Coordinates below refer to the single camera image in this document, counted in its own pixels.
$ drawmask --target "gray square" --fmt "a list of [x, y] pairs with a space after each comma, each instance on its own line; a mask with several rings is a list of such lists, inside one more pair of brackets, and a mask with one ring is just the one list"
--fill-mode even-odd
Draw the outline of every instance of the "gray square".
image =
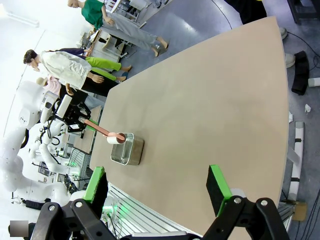
[[28, 221], [10, 221], [10, 237], [28, 237]]

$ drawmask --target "white shirt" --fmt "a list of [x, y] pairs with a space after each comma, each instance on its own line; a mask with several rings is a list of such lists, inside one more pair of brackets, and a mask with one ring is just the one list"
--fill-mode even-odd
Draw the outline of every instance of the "white shirt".
[[83, 87], [92, 68], [86, 60], [64, 51], [43, 51], [39, 54], [39, 60], [50, 75], [63, 85], [70, 84], [76, 89]]

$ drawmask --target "hat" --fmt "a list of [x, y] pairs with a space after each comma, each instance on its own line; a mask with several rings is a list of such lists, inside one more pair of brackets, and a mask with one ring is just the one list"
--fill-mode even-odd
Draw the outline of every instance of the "hat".
[[41, 87], [44, 87], [46, 85], [46, 81], [47, 80], [45, 78], [39, 77], [35, 82], [39, 84]]

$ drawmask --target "stainless steel tray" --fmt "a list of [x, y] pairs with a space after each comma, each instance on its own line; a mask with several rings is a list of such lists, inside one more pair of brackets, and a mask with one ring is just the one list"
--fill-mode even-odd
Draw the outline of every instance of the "stainless steel tray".
[[121, 165], [139, 165], [145, 141], [133, 133], [124, 133], [125, 142], [114, 144], [111, 160]]

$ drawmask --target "blue floor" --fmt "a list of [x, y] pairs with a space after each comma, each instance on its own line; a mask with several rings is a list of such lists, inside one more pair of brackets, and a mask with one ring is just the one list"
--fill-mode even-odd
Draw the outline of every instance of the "blue floor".
[[[223, 0], [215, 0], [215, 2], [229, 19], [233, 28], [242, 25], [239, 14], [232, 7]], [[289, 32], [300, 36], [307, 41], [317, 53], [320, 53], [319, 20], [302, 20], [301, 25], [297, 25], [294, 23], [286, 0], [268, 0], [264, 1], [264, 5], [269, 16], [277, 17], [279, 26], [285, 27]], [[123, 58], [121, 61], [124, 66], [133, 65], [129, 77], [197, 43], [229, 31], [230, 26], [223, 14], [211, 0], [174, 0], [150, 18], [143, 29], [155, 35], [162, 36], [166, 40], [170, 40], [170, 45], [168, 51], [157, 58], [154, 57], [151, 51], [145, 51], [138, 47], [128, 48], [129, 53], [136, 50], [136, 53], [130, 58]], [[300, 39], [289, 34], [283, 41], [283, 45], [287, 53], [294, 54], [302, 50], [306, 51], [310, 67], [313, 67], [314, 54]], [[320, 87], [308, 88], [305, 95], [298, 96], [291, 92], [294, 74], [295, 67], [287, 70], [289, 110], [293, 114], [294, 121], [303, 121], [305, 123], [303, 164], [298, 200], [300, 202], [307, 202], [309, 215], [320, 188], [320, 128], [318, 127], [320, 122]], [[320, 77], [320, 69], [316, 68], [312, 70], [310, 77]], [[305, 104], [311, 106], [311, 112], [308, 114], [305, 114]], [[288, 141], [289, 146], [292, 148], [294, 147], [294, 139], [295, 124], [292, 122], [289, 124]], [[285, 193], [289, 190], [291, 170], [292, 164], [287, 161], [283, 183]], [[301, 222], [297, 239], [301, 238], [305, 225], [306, 221]], [[289, 230], [291, 239], [295, 239], [297, 228], [298, 223], [293, 222]], [[320, 221], [316, 223], [316, 228], [309, 239], [316, 240], [320, 238], [319, 236]]]

